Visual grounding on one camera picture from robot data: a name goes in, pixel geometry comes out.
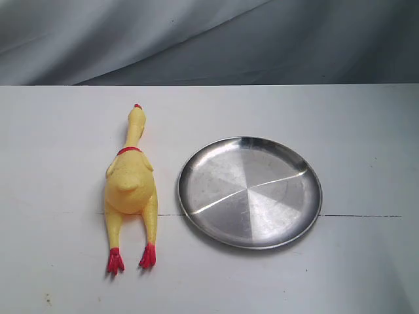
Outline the round stainless steel plate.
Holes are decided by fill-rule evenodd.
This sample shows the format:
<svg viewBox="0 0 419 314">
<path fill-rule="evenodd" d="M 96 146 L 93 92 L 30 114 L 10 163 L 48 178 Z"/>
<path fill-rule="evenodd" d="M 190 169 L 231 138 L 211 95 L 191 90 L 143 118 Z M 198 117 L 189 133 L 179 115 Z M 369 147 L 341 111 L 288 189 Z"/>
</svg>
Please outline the round stainless steel plate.
<svg viewBox="0 0 419 314">
<path fill-rule="evenodd" d="M 248 250 L 300 239 L 323 203 L 312 166 L 289 147 L 260 137 L 229 137 L 196 151 L 179 173 L 176 194 L 195 228 Z"/>
</svg>

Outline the yellow rubber chicken toy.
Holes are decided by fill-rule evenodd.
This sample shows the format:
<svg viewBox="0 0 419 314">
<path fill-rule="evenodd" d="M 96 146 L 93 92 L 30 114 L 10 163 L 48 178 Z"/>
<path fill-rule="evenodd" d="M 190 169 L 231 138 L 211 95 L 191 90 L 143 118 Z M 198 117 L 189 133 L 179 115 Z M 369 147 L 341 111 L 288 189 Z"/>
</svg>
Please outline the yellow rubber chicken toy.
<svg viewBox="0 0 419 314">
<path fill-rule="evenodd" d="M 141 215 L 146 231 L 146 245 L 139 267 L 149 269 L 156 262 L 158 197 L 153 167 L 138 147 L 145 129 L 146 115 L 135 104 L 128 115 L 124 146 L 107 168 L 104 188 L 104 215 L 109 242 L 107 272 L 112 276 L 124 271 L 120 253 L 120 228 L 126 215 Z"/>
</svg>

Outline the grey backdrop cloth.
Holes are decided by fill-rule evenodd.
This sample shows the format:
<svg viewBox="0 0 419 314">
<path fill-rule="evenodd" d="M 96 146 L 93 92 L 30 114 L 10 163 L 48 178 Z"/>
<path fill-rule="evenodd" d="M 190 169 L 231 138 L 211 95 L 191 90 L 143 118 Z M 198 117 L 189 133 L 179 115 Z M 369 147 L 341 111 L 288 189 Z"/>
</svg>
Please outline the grey backdrop cloth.
<svg viewBox="0 0 419 314">
<path fill-rule="evenodd" d="M 417 81 L 417 1 L 1 2 L 3 85 Z"/>
</svg>

